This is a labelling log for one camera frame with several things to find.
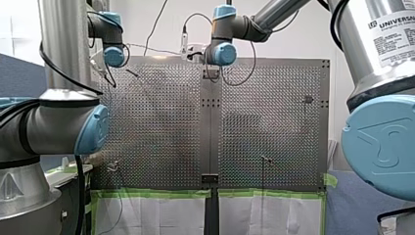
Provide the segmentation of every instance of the gray wall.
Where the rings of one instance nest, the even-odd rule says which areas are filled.
[[[45,90],[43,67],[0,54],[0,97],[39,97]],[[42,156],[40,164],[46,171],[61,161],[62,156]]]

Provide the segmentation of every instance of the white paper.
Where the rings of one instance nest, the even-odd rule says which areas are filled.
[[[220,198],[220,234],[320,235],[321,203],[260,196]]]
[[[205,200],[123,198],[99,199],[96,234],[128,235],[204,235]]]

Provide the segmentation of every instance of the green painter's tape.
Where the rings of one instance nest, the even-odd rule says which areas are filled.
[[[327,193],[322,193],[321,201],[321,222],[320,222],[320,234],[326,235],[326,203],[327,203]]]
[[[95,228],[97,224],[97,208],[98,208],[98,197],[91,197],[91,209],[92,209],[92,234],[95,234]]]
[[[261,190],[261,189],[219,189],[221,198],[248,198],[253,196],[266,196],[276,198],[296,198],[296,199],[321,199],[318,193],[299,193],[283,190]]]
[[[327,186],[332,186],[333,188],[337,187],[338,179],[329,173],[324,174],[324,184]]]
[[[85,213],[90,213],[91,212],[91,204],[88,204],[85,206]]]
[[[131,189],[122,188],[119,190],[94,190],[92,197],[96,198],[152,198],[152,199],[200,199],[209,198],[210,191],[181,190],[164,191],[153,189]]]

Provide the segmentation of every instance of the cable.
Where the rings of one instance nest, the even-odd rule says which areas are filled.
[[[146,48],[145,45],[139,45],[139,44],[134,44],[134,43],[126,43],[126,45],[135,46],[135,47],[141,47],[141,48]],[[147,47],[147,50],[149,50],[149,51],[155,51],[155,52],[161,52],[161,53],[168,53],[168,54],[180,56],[180,53],[177,53],[177,52],[166,51],[166,50],[159,50],[159,49],[154,49],[154,48],[151,48],[151,47]]]
[[[88,13],[88,14],[92,14],[92,15],[96,15],[96,16],[99,16],[100,18],[103,18],[103,19],[105,19],[106,21],[108,21],[108,22],[110,22],[110,23],[112,23],[112,24],[115,24],[115,26],[116,26],[117,28],[119,28],[119,30],[121,30],[121,33],[123,33],[123,32],[124,32],[124,29],[122,28],[122,26],[121,26],[118,22],[114,21],[113,19],[111,19],[111,18],[109,18],[109,17],[107,17],[107,16],[105,16],[105,15],[103,15],[103,14],[101,14],[101,13],[97,13],[97,12],[91,12],[91,11],[88,11],[87,13]]]
[[[336,45],[342,51],[343,51],[342,41],[337,35],[336,25],[347,3],[348,3],[348,0],[341,0],[339,4],[336,6],[335,11],[333,12],[333,16],[330,19],[330,33],[332,34],[333,40],[335,41]]]
[[[116,81],[115,81],[115,79],[114,79],[114,77],[113,77],[113,74],[111,73],[110,67],[108,66],[108,64],[107,64],[107,63],[105,63],[105,67],[107,68],[108,74],[110,75],[110,78],[111,78],[111,80],[112,80],[113,82],[110,82],[110,81],[108,80],[108,78],[107,78],[107,76],[106,76],[106,75],[104,75],[104,79],[107,81],[107,83],[108,83],[110,86],[112,86],[113,88],[116,88]]]
[[[127,47],[127,45],[125,45],[125,44],[122,44],[122,48],[125,48],[125,49],[127,49],[127,52],[128,52],[128,56],[127,56],[127,59],[125,60],[125,62],[124,62],[124,64],[122,64],[122,66],[120,66],[120,68],[123,68],[123,67],[125,67],[127,64],[128,64],[128,62],[129,62],[129,59],[130,59],[130,57],[131,57],[131,51],[129,50],[129,48]]]
[[[323,7],[323,8],[325,8],[327,11],[329,11],[330,12],[330,8],[329,8],[329,4],[328,3],[326,3],[324,0],[317,0],[319,3],[320,3],[320,5]]]
[[[190,19],[192,19],[193,17],[195,17],[195,16],[200,16],[200,17],[203,17],[203,18],[205,18],[210,24],[212,24],[212,22],[211,22],[211,19],[209,18],[209,17],[207,17],[207,15],[204,15],[204,14],[202,14],[202,13],[194,13],[194,14],[192,14],[192,15],[190,15],[187,19],[186,19],[186,21],[184,22],[184,24],[183,24],[183,26],[186,26],[187,25],[187,22],[190,20]]]
[[[120,172],[119,170],[118,170],[117,172],[119,173],[119,177],[121,178],[121,182],[122,182],[122,184],[124,184],[124,183],[123,183],[123,178],[122,178],[121,172]],[[116,220],[116,223],[115,223],[115,224],[113,225],[113,227],[111,227],[109,230],[104,231],[104,232],[101,232],[101,233],[100,233],[100,234],[98,234],[98,235],[107,234],[107,233],[109,233],[109,232],[113,231],[113,230],[116,228],[116,226],[119,224],[119,222],[121,221],[121,217],[122,217],[122,213],[123,213],[123,203],[122,203],[122,198],[121,198],[121,195],[120,195],[120,193],[119,193],[119,189],[118,189],[118,197],[119,197],[119,203],[120,203],[120,205],[121,205],[121,209],[120,209],[120,211],[119,211],[119,215],[118,215],[118,219]]]
[[[245,82],[247,82],[251,78],[251,76],[254,74],[254,71],[256,69],[256,50],[255,50],[255,46],[254,46],[253,42],[251,42],[251,46],[253,47],[253,52],[254,52],[254,65],[253,65],[253,69],[251,70],[250,74],[243,81],[241,81],[240,83],[237,83],[237,84],[230,83],[228,80],[226,80],[225,74],[223,73],[223,68],[220,68],[220,70],[222,72],[223,81],[227,85],[229,85],[229,86],[240,86],[240,85],[244,84]]]
[[[53,71],[55,71],[57,74],[59,74],[60,76],[62,76],[64,79],[66,79],[67,81],[69,81],[70,83],[77,85],[85,90],[89,90],[91,92],[94,92],[97,95],[103,95],[104,93],[96,90],[92,87],[89,87],[87,85],[84,85],[72,78],[70,78],[68,75],[66,75],[61,69],[59,69],[49,58],[48,56],[46,56],[45,52],[43,51],[43,44],[42,42],[40,42],[40,47],[39,47],[39,53],[40,53],[40,57],[43,59],[43,61],[46,63],[46,65],[48,65]]]
[[[209,77],[210,81],[213,83],[217,83],[219,81],[219,77],[220,77],[220,73],[217,74],[216,77],[210,77],[210,74],[208,73],[208,53],[205,53],[205,65],[206,65],[206,70],[207,70],[207,76]]]
[[[95,46],[95,26],[92,23],[91,18],[89,16],[87,16],[87,17],[88,17],[89,23],[91,24],[91,29],[92,29],[92,45],[88,45],[88,46],[89,46],[89,48],[93,48]]]
[[[299,12],[300,12],[300,10],[297,10],[296,13],[294,14],[294,16],[291,18],[291,20],[287,24],[285,24],[284,26],[282,26],[278,29],[273,30],[271,33],[279,32],[279,31],[282,31],[282,30],[286,29],[296,19],[296,17],[299,15]]]
[[[150,38],[153,36],[153,33],[154,33],[154,32],[155,32],[155,30],[156,30],[157,23],[159,22],[159,19],[160,19],[160,17],[161,17],[162,11],[164,11],[165,4],[167,4],[167,0],[164,0],[164,3],[162,4],[161,10],[160,10],[160,12],[159,12],[159,15],[157,16],[156,21],[155,21],[155,23],[154,23],[154,25],[153,25],[153,29],[152,29],[152,31],[150,32],[149,36],[147,37],[147,41],[146,41],[146,49],[144,50],[144,56],[146,56],[146,55],[147,55],[147,48],[149,47]]]
[[[392,217],[392,216],[403,214],[403,213],[414,213],[414,212],[415,212],[415,208],[406,208],[406,209],[401,209],[397,211],[385,212],[385,213],[379,214],[377,217],[377,220],[380,223],[386,217]]]
[[[11,106],[0,113],[0,129],[3,128],[7,123],[9,123],[13,118],[22,112],[28,111],[35,107],[39,106],[39,100],[27,100],[17,103],[14,106]]]
[[[82,223],[85,215],[85,175],[83,174],[83,164],[80,155],[75,155],[75,161],[79,184],[79,209],[75,235],[80,235],[82,233]]]
[[[213,25],[213,23],[212,23],[212,21],[210,20],[210,18],[209,17],[207,17],[206,15],[204,15],[204,14],[202,14],[202,13],[194,13],[194,14],[192,14],[192,15],[190,15],[187,19],[186,19],[186,21],[184,22],[184,24],[183,24],[183,33],[187,33],[187,23],[189,22],[189,20],[190,19],[192,19],[193,17],[195,17],[195,16],[199,16],[199,17],[203,17],[205,20],[207,20],[209,23],[210,23],[210,25]],[[190,55],[188,55],[187,57],[188,57],[188,59],[189,59],[189,57],[190,58],[192,58],[193,56],[195,56],[195,55],[203,55],[203,53],[202,52],[195,52],[195,53],[193,53],[193,54],[190,54]],[[207,76],[209,76],[210,77],[210,75],[208,74],[208,63],[207,63],[207,53],[205,53],[205,64],[207,65]]]

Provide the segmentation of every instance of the metal bracket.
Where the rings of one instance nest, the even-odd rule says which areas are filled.
[[[202,183],[217,183],[219,176],[217,174],[202,174]]]
[[[204,79],[218,79],[219,78],[219,67],[218,66],[207,66],[203,70]]]

